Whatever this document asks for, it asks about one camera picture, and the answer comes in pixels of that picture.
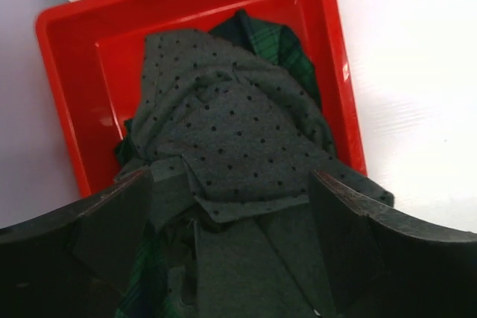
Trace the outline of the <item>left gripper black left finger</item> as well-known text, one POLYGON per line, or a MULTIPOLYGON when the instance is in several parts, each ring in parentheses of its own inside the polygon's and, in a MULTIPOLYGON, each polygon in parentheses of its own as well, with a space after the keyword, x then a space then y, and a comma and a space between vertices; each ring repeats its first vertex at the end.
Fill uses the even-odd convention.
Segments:
POLYGON ((2 317, 113 317, 151 206, 137 171, 104 191, 1 229, 2 317))

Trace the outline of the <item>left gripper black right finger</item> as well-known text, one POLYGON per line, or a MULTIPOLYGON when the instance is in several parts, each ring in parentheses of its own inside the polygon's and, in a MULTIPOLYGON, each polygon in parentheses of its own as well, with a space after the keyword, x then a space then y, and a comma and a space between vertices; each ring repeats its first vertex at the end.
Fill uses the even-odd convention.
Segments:
POLYGON ((476 234, 309 174, 325 317, 474 317, 476 234))

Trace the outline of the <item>grey dotted skirt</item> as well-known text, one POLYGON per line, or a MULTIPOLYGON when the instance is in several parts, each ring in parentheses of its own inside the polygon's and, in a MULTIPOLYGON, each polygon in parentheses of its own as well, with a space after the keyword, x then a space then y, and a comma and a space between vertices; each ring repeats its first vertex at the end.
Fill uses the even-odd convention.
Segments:
POLYGON ((317 104, 283 68, 198 30, 145 38, 123 174, 153 205, 117 317, 319 317, 329 298, 309 205, 322 170, 387 205, 340 162, 317 104))

